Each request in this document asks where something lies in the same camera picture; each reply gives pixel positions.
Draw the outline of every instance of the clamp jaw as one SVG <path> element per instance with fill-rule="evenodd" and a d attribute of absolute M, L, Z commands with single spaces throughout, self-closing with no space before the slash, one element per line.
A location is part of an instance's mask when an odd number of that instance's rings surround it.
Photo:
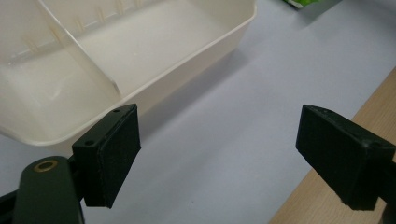
<path fill-rule="evenodd" d="M 18 190 L 0 198 L 0 224 L 84 223 L 80 201 L 109 207 L 140 150 L 136 105 L 109 112 L 72 146 L 73 156 L 27 166 Z"/>
<path fill-rule="evenodd" d="M 296 147 L 351 209 L 374 210 L 378 197 L 388 213 L 396 207 L 392 143 L 329 109 L 304 105 Z"/>

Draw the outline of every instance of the green object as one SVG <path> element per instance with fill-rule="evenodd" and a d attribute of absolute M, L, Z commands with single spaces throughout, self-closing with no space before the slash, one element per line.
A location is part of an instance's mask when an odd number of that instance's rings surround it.
<path fill-rule="evenodd" d="M 294 7 L 302 8 L 308 6 L 311 3 L 317 2 L 318 0 L 284 0 L 284 1 L 291 4 Z"/>

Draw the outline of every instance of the plastic container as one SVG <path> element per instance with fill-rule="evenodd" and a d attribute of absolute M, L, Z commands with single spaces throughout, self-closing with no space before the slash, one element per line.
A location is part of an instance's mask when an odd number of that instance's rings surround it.
<path fill-rule="evenodd" d="M 70 148 L 114 107 L 139 114 L 236 48 L 255 0 L 3 0 L 0 132 Z"/>

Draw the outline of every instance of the wooden surface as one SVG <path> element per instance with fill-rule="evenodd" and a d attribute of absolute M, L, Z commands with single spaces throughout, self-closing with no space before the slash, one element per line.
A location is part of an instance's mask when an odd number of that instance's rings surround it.
<path fill-rule="evenodd" d="M 353 121 L 396 144 L 396 68 L 355 115 Z M 376 224 L 385 203 L 379 200 L 374 211 L 352 211 L 321 177 L 311 170 L 283 206 L 271 224 Z"/>

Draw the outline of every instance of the white table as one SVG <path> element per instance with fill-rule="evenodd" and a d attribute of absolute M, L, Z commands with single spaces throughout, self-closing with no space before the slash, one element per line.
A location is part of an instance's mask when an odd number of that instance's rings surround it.
<path fill-rule="evenodd" d="M 87 223 L 267 223 L 310 169 L 294 147 L 302 105 L 351 119 L 396 65 L 393 0 L 257 5 L 233 54 L 141 118 L 119 198 L 84 208 Z M 0 150 L 1 195 L 56 154 L 5 137 Z"/>

